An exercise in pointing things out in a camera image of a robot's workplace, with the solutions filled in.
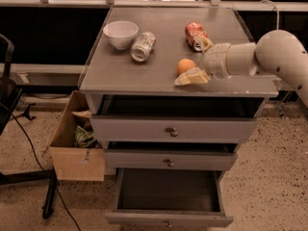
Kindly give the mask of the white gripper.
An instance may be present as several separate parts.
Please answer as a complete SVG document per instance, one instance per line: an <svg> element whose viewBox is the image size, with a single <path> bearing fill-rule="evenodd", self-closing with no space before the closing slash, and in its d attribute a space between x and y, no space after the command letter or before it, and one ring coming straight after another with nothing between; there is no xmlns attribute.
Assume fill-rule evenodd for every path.
<svg viewBox="0 0 308 231"><path fill-rule="evenodd" d="M213 44L207 37L194 38L194 49L203 52L203 67L215 79L229 79L231 75L227 70L227 53L230 43ZM199 67L194 67L180 74L174 81L176 86L191 84L206 84L211 77Z"/></svg>

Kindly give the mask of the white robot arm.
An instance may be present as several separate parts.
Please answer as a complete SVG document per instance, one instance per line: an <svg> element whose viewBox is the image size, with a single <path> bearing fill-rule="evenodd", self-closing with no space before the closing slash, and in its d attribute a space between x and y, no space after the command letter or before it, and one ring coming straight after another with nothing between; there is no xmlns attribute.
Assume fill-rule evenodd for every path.
<svg viewBox="0 0 308 231"><path fill-rule="evenodd" d="M254 76L259 69L287 83L308 106L308 53L293 34L273 30L257 43L218 43L203 49L202 68L184 70L176 86L206 84L210 78Z"/></svg>

